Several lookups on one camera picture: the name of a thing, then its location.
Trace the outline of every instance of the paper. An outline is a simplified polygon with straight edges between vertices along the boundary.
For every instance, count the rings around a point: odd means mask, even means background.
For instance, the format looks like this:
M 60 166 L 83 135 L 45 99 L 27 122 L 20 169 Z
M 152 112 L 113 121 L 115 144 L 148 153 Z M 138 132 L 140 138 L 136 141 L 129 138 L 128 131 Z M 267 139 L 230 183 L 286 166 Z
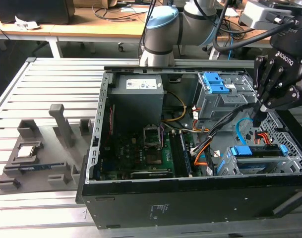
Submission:
M 225 16 L 239 16 L 233 8 L 227 8 Z
M 23 21 L 21 19 L 18 19 L 15 16 L 15 24 L 21 29 L 21 30 L 33 30 L 40 28 L 39 25 L 35 21 Z

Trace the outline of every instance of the metal work surface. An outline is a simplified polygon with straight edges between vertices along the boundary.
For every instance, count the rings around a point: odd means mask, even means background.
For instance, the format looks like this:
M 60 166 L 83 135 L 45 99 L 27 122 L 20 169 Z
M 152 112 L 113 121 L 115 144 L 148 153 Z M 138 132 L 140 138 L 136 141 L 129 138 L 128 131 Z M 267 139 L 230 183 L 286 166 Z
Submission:
M 177 60 L 177 66 L 204 67 L 213 64 L 216 65 L 216 62 Z M 0 176 L 19 136 L 16 128 L 21 119 L 34 119 L 37 125 L 56 125 L 48 114 L 52 103 L 64 104 L 64 115 L 70 123 L 79 123 L 83 118 L 95 118 L 105 65 L 137 65 L 137 60 L 36 59 L 23 65 L 0 98 Z M 218 65 L 253 67 L 253 62 L 220 60 Z M 297 237 L 302 237 L 302 206 L 278 220 L 99 231 L 87 208 L 75 203 L 75 196 L 76 191 L 0 196 L 0 237 L 227 238 L 229 234 L 276 238 L 287 235 L 296 237 L 294 234 L 297 234 Z M 206 204 L 204 199 L 202 201 L 204 211 Z

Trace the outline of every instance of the green circuit board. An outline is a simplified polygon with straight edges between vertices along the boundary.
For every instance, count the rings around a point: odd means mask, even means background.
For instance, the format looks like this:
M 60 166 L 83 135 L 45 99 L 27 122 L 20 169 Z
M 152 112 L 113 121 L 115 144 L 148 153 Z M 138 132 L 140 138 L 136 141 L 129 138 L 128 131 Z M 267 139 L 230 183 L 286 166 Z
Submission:
M 193 144 L 193 138 L 188 133 L 184 134 L 184 138 L 189 149 L 189 146 L 191 147 Z M 150 142 L 157 141 L 157 135 L 148 139 Z M 175 177 L 167 132 L 163 133 L 163 147 L 161 145 L 160 148 L 145 148 L 142 134 L 130 134 L 114 136 L 105 149 L 109 153 L 102 162 L 103 180 L 128 179 L 130 173 L 140 171 L 168 171 L 172 172 Z

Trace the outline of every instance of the robotic arm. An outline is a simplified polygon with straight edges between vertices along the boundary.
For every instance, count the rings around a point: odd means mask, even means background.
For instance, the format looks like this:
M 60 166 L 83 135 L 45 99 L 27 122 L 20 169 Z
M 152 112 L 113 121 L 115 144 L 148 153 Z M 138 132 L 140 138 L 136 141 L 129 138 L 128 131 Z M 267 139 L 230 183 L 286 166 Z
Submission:
M 166 19 L 164 24 L 158 21 L 161 14 L 151 15 L 151 21 L 146 24 L 145 50 L 140 65 L 174 66 L 173 45 L 200 45 L 212 41 L 214 48 L 223 52 L 271 37 L 273 48 L 270 53 L 256 57 L 254 62 L 253 87 L 258 100 L 251 118 L 254 125 L 259 126 L 270 110 L 287 110 L 302 105 L 302 0 L 294 3 L 248 1 L 240 21 L 252 29 L 245 32 L 253 29 L 266 31 L 220 47 L 216 33 L 220 30 L 228 1 L 219 20 L 212 0 L 190 0 L 183 13 L 175 12 L 175 18 Z
M 251 117 L 255 126 L 270 110 L 288 110 L 302 105 L 302 5 L 269 0 L 250 1 L 241 22 L 262 30 L 277 24 L 294 25 L 270 39 L 267 56 L 254 61 L 253 87 L 258 99 Z

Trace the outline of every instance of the case label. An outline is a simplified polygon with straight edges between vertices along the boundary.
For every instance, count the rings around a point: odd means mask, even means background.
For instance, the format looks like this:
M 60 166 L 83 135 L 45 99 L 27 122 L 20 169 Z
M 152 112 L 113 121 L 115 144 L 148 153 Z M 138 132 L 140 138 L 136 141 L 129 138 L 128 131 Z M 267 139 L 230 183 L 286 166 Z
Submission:
M 168 211 L 169 206 L 169 204 L 151 205 L 149 208 L 149 219 L 158 220 L 161 215 Z
M 156 89 L 155 78 L 127 79 L 126 89 Z

